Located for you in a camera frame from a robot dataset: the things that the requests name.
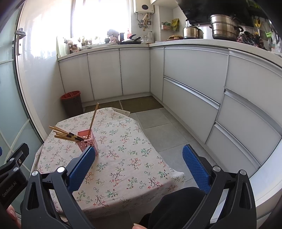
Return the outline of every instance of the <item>human hand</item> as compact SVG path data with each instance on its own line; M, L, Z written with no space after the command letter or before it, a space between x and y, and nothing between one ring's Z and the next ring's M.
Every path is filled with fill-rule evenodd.
M18 226L18 228L21 229L20 220L19 220L19 218L16 216L16 211L15 211L15 209L13 208L12 205L10 205L10 206L7 208L7 213L8 213L8 215L10 216L10 218L15 222L15 224Z
M143 227L143 226L141 226L139 224L134 223L132 229L147 229L147 228L145 228L145 227Z

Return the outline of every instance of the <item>chopsticks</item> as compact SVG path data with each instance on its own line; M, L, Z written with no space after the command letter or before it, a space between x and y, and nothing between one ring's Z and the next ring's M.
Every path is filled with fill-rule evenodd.
M85 138L77 136L71 132L68 133L65 130L57 126L49 126L49 128L54 130L54 132L56 133L55 138L60 138L60 139L69 140L73 142L81 142L81 141L86 140Z
M96 104L96 108L95 108L95 111L94 111L94 115L93 115L93 117L92 117L92 121L91 121L91 125L90 125L90 128L89 128L89 132L88 132L88 137L87 137L87 139L90 138L91 128L92 128L92 125L93 125L93 122L94 122L94 118L95 118L95 115L96 115L98 106L99 106L99 103Z

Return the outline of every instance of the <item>screw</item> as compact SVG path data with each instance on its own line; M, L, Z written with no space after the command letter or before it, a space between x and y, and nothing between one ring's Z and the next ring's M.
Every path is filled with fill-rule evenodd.
M221 168L218 167L218 166L214 166L214 167L213 167L213 170L216 171L216 172L220 172Z
M57 168L57 172L58 173L62 173L62 172L64 172L65 171L65 167L59 167L59 168Z
M38 171L37 171L37 170L35 170L35 171L33 171L33 172L31 173L32 176L36 176L37 174L38 174Z
M247 175L247 173L246 173L245 170L240 170L240 173L241 173L243 176Z

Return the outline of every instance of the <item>cloth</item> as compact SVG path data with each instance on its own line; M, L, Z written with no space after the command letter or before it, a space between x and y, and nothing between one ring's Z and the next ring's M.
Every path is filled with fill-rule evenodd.
M66 119L58 127L76 134L89 128L94 112ZM153 148L130 112L115 108L99 109L92 131L98 155L80 189L73 193L89 218L129 210L179 190L184 173L170 168ZM40 173L66 166L81 150L75 142L54 138L52 131L35 155L33 170ZM51 191L61 212L56 193Z
M183 228L205 197L196 188L184 188L164 196L152 213L146 214L139 225L148 229Z
M256 46L256 47L266 50L266 48L264 47L262 38L260 38L258 34L252 34L248 31L245 31L244 33L239 34L239 36L237 37L237 42Z

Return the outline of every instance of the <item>pink utensil holder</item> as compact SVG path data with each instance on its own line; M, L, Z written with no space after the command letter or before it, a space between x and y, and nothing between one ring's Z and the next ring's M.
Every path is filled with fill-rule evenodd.
M87 138L88 132L89 132L89 129L79 131L77 133L77 136ZM82 152L87 148L87 146L93 146L95 148L96 155L98 155L98 145L97 145L97 142L96 142L96 139L95 139L95 136L94 136L92 130L90 131L90 138L87 139L87 140L78 142L77 145L79 146L79 148Z

